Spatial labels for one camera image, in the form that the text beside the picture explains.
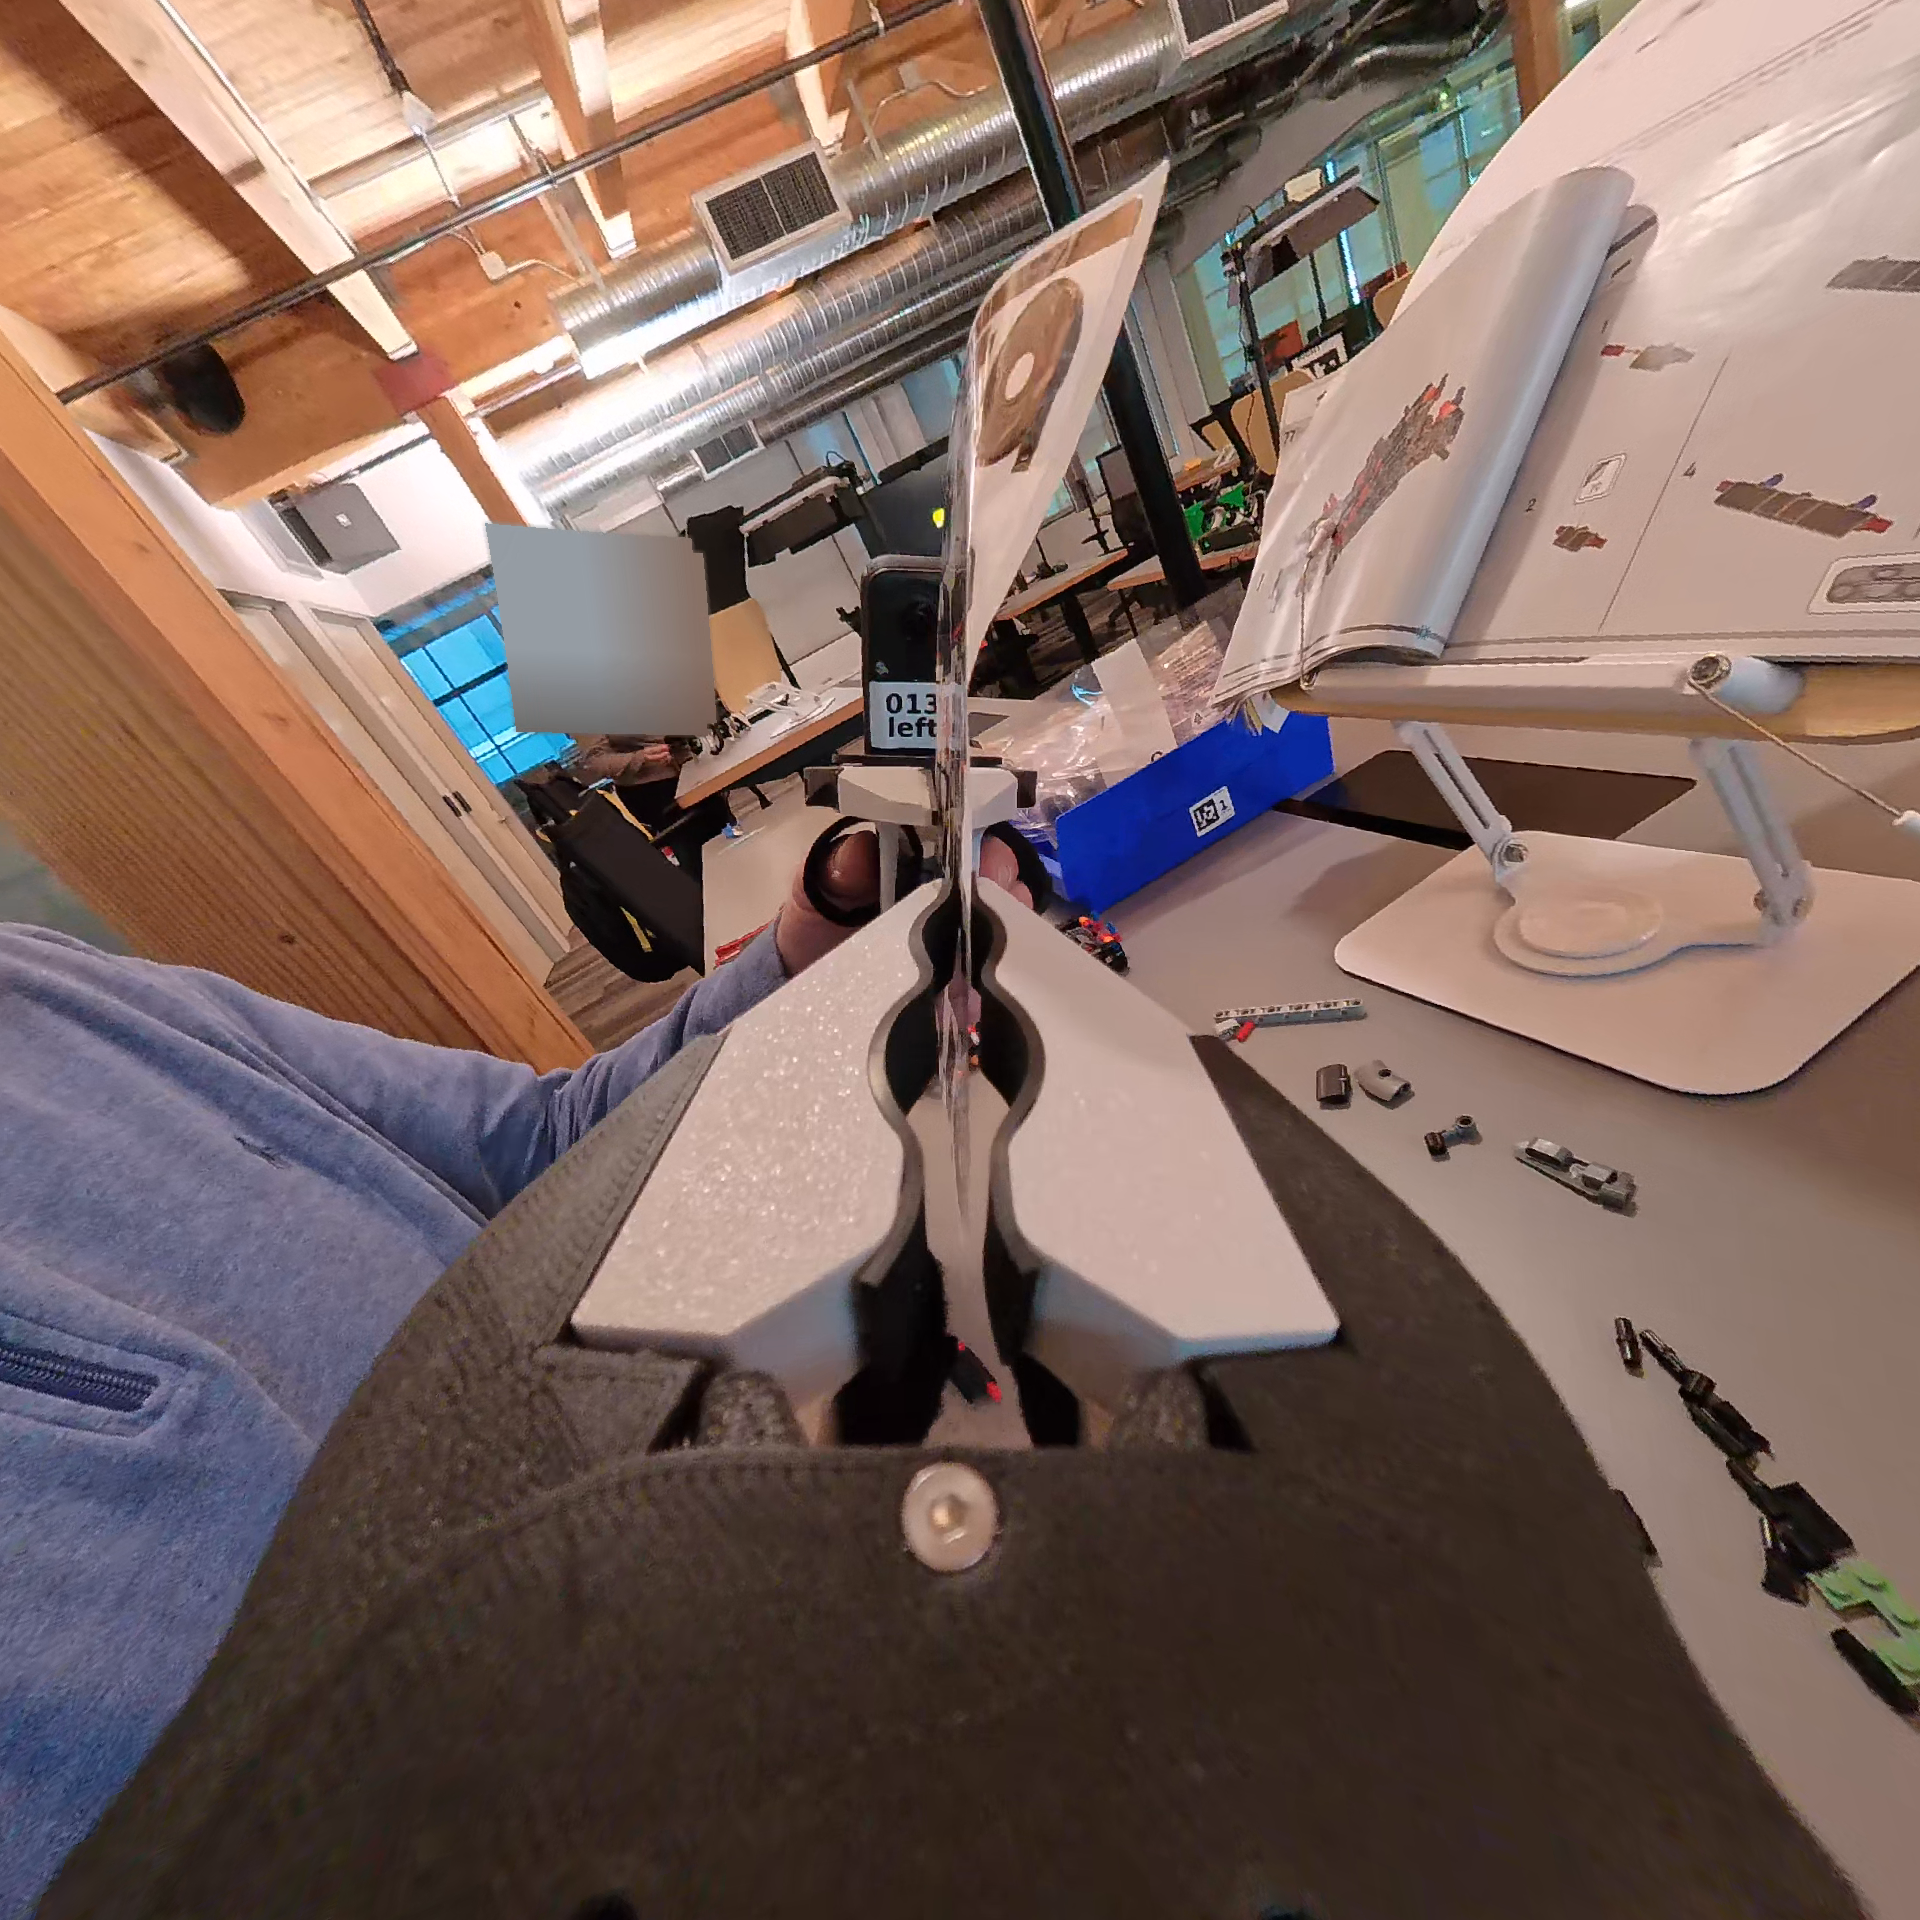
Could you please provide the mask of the dark grey flat lego assembly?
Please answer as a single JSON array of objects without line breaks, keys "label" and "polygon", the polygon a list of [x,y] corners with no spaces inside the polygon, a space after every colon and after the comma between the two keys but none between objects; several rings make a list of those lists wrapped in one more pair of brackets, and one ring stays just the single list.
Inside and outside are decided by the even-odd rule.
[{"label": "dark grey flat lego assembly", "polygon": [[1590,1162],[1554,1140],[1521,1140],[1514,1148],[1514,1161],[1533,1172],[1549,1176],[1554,1186],[1571,1188],[1597,1208],[1632,1215],[1640,1205],[1640,1186],[1630,1172]]}]

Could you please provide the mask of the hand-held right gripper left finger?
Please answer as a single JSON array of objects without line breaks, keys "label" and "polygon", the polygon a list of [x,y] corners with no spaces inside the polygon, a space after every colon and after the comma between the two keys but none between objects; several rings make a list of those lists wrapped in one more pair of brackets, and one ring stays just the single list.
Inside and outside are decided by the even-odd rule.
[{"label": "hand-held right gripper left finger", "polygon": [[944,1278],[911,1130],[941,1068],[958,893],[926,882],[735,1019],[573,1333],[778,1378],[845,1443],[922,1443],[946,1381]]}]

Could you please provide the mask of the white book stand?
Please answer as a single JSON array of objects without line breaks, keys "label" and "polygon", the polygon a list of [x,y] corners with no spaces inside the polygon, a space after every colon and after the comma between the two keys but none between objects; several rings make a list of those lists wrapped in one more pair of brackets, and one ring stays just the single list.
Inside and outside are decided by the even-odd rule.
[{"label": "white book stand", "polygon": [[[1782,663],[1686,646],[1549,663],[1351,663],[1255,705],[1393,722],[1479,869],[1458,861],[1360,927],[1338,964],[1672,1092],[1760,1092],[1916,966],[1916,889],[1824,882],[1768,791],[1765,745],[1811,761],[1816,672],[1916,663]],[[1741,856],[1644,853],[1521,829],[1470,774],[1449,724],[1672,732]]]}]

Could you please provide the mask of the person's blue fleece sweater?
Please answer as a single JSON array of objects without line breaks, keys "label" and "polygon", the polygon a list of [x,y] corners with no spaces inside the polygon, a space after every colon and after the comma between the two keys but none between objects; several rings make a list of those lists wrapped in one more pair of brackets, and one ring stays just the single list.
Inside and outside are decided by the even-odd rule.
[{"label": "person's blue fleece sweater", "polygon": [[3,931],[3,1916],[180,1713],[326,1427],[489,1222],[478,1051]]}]

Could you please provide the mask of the black steel column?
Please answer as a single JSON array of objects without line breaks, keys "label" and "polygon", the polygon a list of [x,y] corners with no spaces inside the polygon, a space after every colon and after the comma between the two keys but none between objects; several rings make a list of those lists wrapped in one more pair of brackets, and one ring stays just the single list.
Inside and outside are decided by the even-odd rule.
[{"label": "black steel column", "polygon": [[[1069,230],[1086,206],[1031,16],[1024,3],[979,3],[979,23],[995,55],[999,83],[1017,116],[1049,227]],[[1128,324],[1120,324],[1114,363],[1102,389],[1135,480],[1142,517],[1163,561],[1167,593],[1172,594],[1172,605],[1185,610],[1204,597],[1208,577],[1185,528]]]}]

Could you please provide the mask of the pile of clear plastic bags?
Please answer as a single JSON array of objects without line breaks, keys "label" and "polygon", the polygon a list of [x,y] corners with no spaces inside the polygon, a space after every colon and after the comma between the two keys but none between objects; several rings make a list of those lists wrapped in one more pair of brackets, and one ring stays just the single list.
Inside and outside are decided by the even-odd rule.
[{"label": "pile of clear plastic bags", "polygon": [[1236,704],[1214,696],[1241,589],[1178,610],[1096,663],[1019,705],[985,732],[985,750],[1031,779],[1019,827],[1052,833],[1059,817],[1169,759],[1227,722],[1249,732]]}]

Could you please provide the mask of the person's left forearm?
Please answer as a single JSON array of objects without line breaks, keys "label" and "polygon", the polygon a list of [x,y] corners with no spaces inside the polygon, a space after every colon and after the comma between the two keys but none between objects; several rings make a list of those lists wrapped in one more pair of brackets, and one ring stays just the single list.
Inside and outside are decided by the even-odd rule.
[{"label": "person's left forearm", "polygon": [[488,1103],[462,1137],[465,1161],[478,1172],[469,1200],[481,1215],[493,1218],[692,1041],[724,1032],[729,1024],[773,995],[789,976],[778,931],[778,921],[761,927],[738,958],[679,995],[664,1019],[624,1044],[599,1051],[586,1068],[488,1075]]}]

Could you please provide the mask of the black dome device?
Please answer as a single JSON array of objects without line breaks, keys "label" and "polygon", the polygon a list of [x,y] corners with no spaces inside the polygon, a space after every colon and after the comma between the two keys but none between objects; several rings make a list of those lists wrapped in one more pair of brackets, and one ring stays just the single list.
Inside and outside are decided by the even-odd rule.
[{"label": "black dome device", "polygon": [[188,344],[154,365],[157,393],[171,411],[202,437],[232,437],[248,414],[228,363],[212,344]]}]

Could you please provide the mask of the person's left hand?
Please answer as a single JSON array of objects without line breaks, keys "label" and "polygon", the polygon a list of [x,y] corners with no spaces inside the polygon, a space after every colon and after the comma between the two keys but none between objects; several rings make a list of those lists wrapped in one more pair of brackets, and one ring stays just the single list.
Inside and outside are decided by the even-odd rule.
[{"label": "person's left hand", "polygon": [[883,871],[883,833],[871,822],[840,822],[807,850],[773,921],[786,976],[805,972],[883,915]]}]

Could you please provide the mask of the white vent grille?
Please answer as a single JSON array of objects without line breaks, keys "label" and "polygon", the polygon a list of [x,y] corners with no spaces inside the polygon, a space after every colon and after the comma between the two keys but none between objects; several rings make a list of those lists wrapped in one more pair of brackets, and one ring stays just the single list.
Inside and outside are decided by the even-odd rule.
[{"label": "white vent grille", "polygon": [[724,277],[738,277],[805,240],[851,227],[830,155],[816,141],[695,189],[692,214]]}]

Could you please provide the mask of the group of black lego pins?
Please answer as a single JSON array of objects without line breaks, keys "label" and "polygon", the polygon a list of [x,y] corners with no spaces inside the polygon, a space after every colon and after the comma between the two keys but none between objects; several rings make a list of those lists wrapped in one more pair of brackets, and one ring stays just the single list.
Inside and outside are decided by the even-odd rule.
[{"label": "group of black lego pins", "polygon": [[1665,1339],[1615,1317],[1612,1339],[1627,1373],[1644,1376],[1655,1363],[1674,1385],[1693,1427],[1721,1453],[1729,1475],[1754,1506],[1765,1535],[1765,1592],[1778,1599],[1810,1603],[1811,1579],[1851,1557],[1851,1535],[1803,1482],[1771,1482],[1760,1473],[1771,1442],[1731,1403],[1717,1381],[1693,1368]]}]

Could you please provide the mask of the silver ventilation duct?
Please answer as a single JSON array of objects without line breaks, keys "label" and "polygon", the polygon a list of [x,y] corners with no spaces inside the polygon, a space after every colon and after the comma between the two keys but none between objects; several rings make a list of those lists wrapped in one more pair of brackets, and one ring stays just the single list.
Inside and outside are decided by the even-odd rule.
[{"label": "silver ventilation duct", "polygon": [[965,350],[970,324],[959,311],[909,335],[875,324],[673,414],[576,423],[541,446],[506,446],[506,454],[552,517],[586,512],[635,483],[665,483],[683,466],[703,480],[713,474],[700,462],[707,449],[735,437],[752,437],[752,451],[778,446]]},{"label": "silver ventilation duct", "polygon": [[[1311,65],[1311,45],[1289,42],[1236,65],[1185,68],[1150,94],[1141,90],[1145,52],[1128,52],[1114,40],[1103,55],[1091,49],[1069,64],[1055,83],[1084,189],[1117,189],[1133,170],[1236,132],[1262,107],[1274,107],[1283,86]],[[1004,179],[1031,184],[1017,116],[999,90],[909,123],[883,148],[830,158],[826,175],[849,208],[840,230],[784,243],[738,275],[724,270],[715,243],[692,230],[673,245],[639,251],[599,291],[556,298],[552,314],[573,338],[581,369],[600,375],[638,365]]]}]

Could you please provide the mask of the lego instruction booklet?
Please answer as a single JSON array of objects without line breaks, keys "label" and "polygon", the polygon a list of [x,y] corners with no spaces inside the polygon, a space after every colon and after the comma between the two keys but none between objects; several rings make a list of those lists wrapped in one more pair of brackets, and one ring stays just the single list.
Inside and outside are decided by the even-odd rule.
[{"label": "lego instruction booklet", "polygon": [[1916,3],[1644,3],[1294,446],[1219,676],[1916,663]]}]

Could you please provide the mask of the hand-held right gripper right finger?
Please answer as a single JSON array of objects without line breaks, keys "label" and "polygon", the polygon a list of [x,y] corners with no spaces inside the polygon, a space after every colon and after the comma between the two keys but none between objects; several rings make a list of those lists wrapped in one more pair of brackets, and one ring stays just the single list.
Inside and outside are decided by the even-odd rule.
[{"label": "hand-held right gripper right finger", "polygon": [[982,1289],[1036,1447],[1142,1378],[1320,1349],[1338,1317],[1199,1040],[1019,901],[978,905]]}]

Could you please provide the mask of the lego sticker sheet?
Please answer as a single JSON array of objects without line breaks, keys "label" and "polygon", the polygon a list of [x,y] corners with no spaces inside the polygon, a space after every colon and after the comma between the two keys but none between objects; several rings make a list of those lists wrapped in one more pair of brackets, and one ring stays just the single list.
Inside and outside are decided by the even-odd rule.
[{"label": "lego sticker sheet", "polygon": [[1150,251],[1167,175],[1169,163],[1159,159],[1141,184],[1023,251],[982,298],[967,341],[949,436],[931,766],[941,865],[958,893],[953,980],[941,1003],[941,1092],[959,1212],[970,1212],[972,1168],[967,1019],[979,856],[978,808],[967,793],[967,686],[978,649],[1076,464]]}]

